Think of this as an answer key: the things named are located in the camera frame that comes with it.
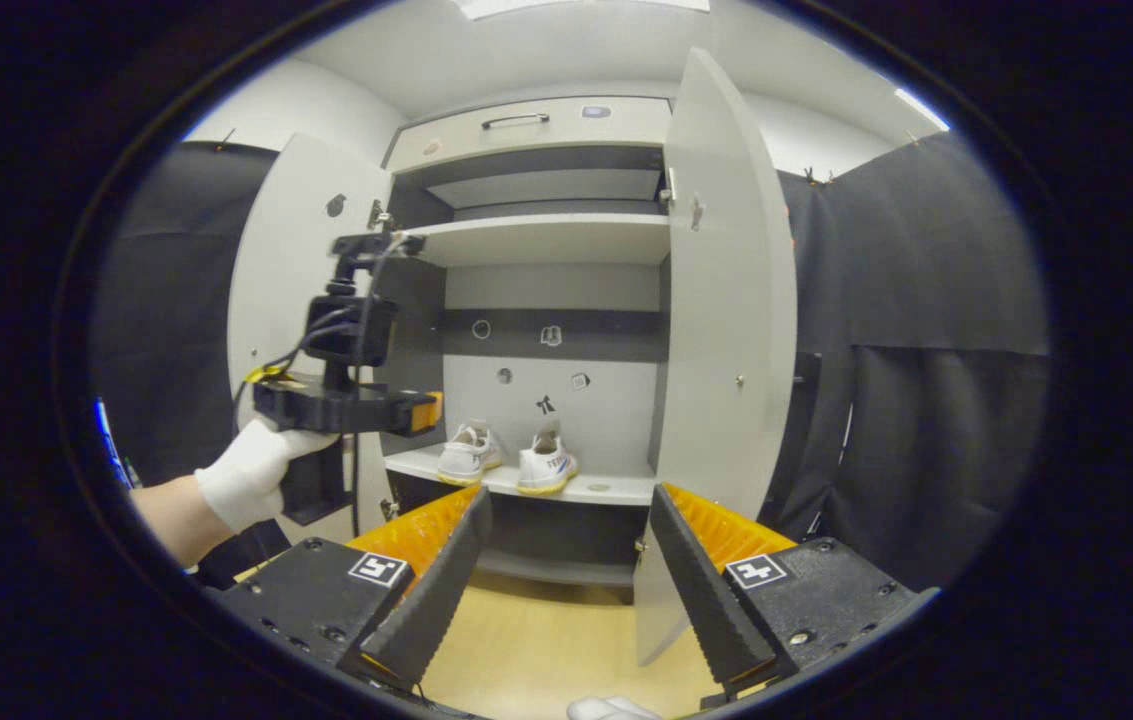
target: white sneaker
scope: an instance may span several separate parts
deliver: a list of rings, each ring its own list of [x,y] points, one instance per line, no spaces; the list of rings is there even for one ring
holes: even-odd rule
[[[521,477],[517,480],[517,489],[526,495],[557,492],[579,471],[579,461],[562,444],[561,425],[556,420],[544,423],[529,450],[521,451],[520,459]]]
[[[485,420],[469,420],[442,450],[437,478],[452,486],[470,486],[485,471],[503,465],[503,452]]]

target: wooden floor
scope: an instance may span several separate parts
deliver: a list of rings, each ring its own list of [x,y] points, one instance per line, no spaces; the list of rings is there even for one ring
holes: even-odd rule
[[[622,694],[666,720],[721,693],[685,630],[638,667],[634,611],[615,588],[476,573],[424,676],[429,700],[496,720],[563,720],[566,705]]]

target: orange component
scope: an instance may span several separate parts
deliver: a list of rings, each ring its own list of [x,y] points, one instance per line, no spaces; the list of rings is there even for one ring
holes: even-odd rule
[[[663,483],[663,486],[668,490],[672,503],[681,511],[681,518],[690,525],[690,532],[702,544],[704,552],[708,553],[708,559],[718,573],[726,569],[727,562],[787,550],[798,544],[775,530],[766,528],[684,489],[668,483]]]
[[[352,537],[348,547],[363,552],[398,557],[410,562],[411,570],[415,570],[415,579],[411,581],[410,587],[406,588],[406,593],[402,593],[402,598],[406,598],[415,588],[415,583],[424,577],[433,560],[437,559],[437,553],[446,547],[446,542],[451,539],[451,530],[454,530],[460,518],[465,516],[465,511],[469,509],[480,489],[482,484],[475,483],[470,488],[452,492],[451,495],[440,497],[428,505],[416,507],[401,518]]]
[[[414,433],[435,427],[442,420],[442,393],[429,392],[428,395],[437,398],[437,401],[433,405],[416,405],[410,409],[410,430]]]

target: gloved hand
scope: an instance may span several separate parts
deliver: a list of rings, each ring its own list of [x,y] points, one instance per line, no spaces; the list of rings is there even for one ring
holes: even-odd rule
[[[569,720],[659,720],[659,717],[636,705],[624,696],[612,696],[606,700],[585,697],[566,706]]]
[[[252,420],[219,460],[194,472],[197,488],[219,519],[233,533],[240,533],[282,511],[278,483],[290,460],[322,450],[338,438],[309,430],[276,432],[267,421]]]

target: white wall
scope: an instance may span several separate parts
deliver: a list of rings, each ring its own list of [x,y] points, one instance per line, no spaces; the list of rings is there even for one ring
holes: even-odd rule
[[[406,118],[350,79],[303,60],[264,70],[202,118],[185,139],[282,150],[300,132],[357,152],[375,167]]]
[[[675,104],[678,87],[679,83],[657,81],[559,83],[499,92],[463,104],[440,105],[425,117],[453,113],[476,105],[566,95],[645,95],[670,98]],[[770,161],[776,169],[785,172],[800,176],[806,173],[806,168],[813,168],[816,178],[826,181],[829,171],[840,176],[895,149],[894,143],[870,132],[791,102],[752,94],[744,94],[744,101],[757,115],[763,139],[770,151]]]

